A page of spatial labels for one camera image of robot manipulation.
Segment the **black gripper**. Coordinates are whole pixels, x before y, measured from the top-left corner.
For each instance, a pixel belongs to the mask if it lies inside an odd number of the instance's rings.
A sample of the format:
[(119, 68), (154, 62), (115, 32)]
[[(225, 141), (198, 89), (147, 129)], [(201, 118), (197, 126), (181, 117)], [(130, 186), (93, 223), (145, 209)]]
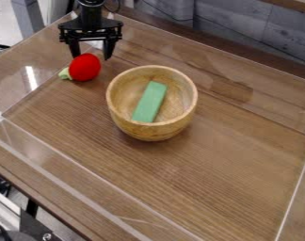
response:
[(113, 56), (117, 41), (122, 39), (123, 22), (102, 18), (99, 25), (85, 26), (79, 18), (58, 25), (59, 41), (69, 43), (73, 57), (81, 55), (79, 41), (103, 40), (105, 59)]

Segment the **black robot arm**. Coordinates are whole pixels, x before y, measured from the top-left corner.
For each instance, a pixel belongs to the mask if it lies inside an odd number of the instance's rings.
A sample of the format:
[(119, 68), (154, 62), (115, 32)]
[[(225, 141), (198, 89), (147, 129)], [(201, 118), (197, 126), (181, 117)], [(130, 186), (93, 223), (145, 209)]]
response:
[(102, 16), (106, 0), (77, 1), (81, 12), (75, 19), (58, 25), (59, 41), (69, 45), (73, 57), (78, 57), (79, 43), (98, 40), (102, 42), (103, 57), (109, 59), (122, 39), (123, 22)]

